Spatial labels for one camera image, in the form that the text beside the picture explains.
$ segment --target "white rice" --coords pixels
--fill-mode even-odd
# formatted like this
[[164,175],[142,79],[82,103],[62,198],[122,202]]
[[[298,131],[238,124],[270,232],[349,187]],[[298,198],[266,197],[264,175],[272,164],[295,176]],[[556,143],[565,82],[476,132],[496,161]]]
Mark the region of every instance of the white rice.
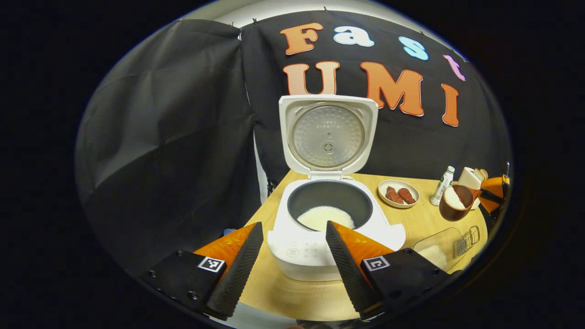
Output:
[[459,199],[459,196],[457,195],[457,193],[455,193],[453,186],[449,186],[445,190],[445,201],[454,209],[465,210],[465,205],[463,205],[463,203]]
[[335,207],[315,207],[309,209],[297,220],[304,226],[316,231],[326,231],[327,221],[333,221],[348,228],[355,228],[352,217],[345,211]]
[[435,264],[436,267],[447,271],[447,256],[441,251],[438,245],[432,245],[418,252],[419,255],[426,258],[429,262]]

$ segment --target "small white bottle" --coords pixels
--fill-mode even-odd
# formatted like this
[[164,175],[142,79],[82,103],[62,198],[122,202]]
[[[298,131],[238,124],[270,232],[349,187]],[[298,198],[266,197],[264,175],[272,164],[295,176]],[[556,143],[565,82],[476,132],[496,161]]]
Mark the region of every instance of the small white bottle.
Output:
[[431,204],[438,206],[441,202],[441,197],[443,197],[443,192],[451,185],[453,181],[453,174],[455,173],[455,168],[452,166],[447,167],[447,171],[441,177],[441,181],[437,185],[435,190],[435,194],[431,197]]

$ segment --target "brown cup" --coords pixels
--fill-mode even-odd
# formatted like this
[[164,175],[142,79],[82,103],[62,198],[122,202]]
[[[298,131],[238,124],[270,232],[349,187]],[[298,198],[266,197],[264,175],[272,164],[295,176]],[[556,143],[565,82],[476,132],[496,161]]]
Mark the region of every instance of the brown cup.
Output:
[[471,210],[473,201],[475,201],[476,197],[474,193],[466,186],[463,185],[452,185],[455,193],[459,196],[461,203],[466,207],[464,210],[458,210],[451,207],[447,201],[445,201],[445,194],[441,197],[441,201],[439,203],[439,212],[444,219],[448,221],[458,221],[465,217],[469,210]]

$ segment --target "inner lid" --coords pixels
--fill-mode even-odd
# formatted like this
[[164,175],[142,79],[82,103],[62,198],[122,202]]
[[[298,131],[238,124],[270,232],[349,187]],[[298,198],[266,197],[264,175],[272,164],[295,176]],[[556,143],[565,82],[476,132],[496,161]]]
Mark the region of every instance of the inner lid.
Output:
[[303,113],[289,140],[292,153],[306,166],[339,170],[362,153],[366,131],[352,110],[326,105]]

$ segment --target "inner pot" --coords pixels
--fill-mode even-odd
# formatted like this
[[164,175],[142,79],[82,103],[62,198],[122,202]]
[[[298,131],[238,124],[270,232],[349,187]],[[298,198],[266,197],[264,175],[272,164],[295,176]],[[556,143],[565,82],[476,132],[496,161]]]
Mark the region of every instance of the inner pot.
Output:
[[360,228],[371,217],[371,199],[359,188],[336,180],[319,180],[297,187],[288,198],[288,213],[302,227],[315,231],[298,221],[309,209],[321,206],[335,207],[348,213]]

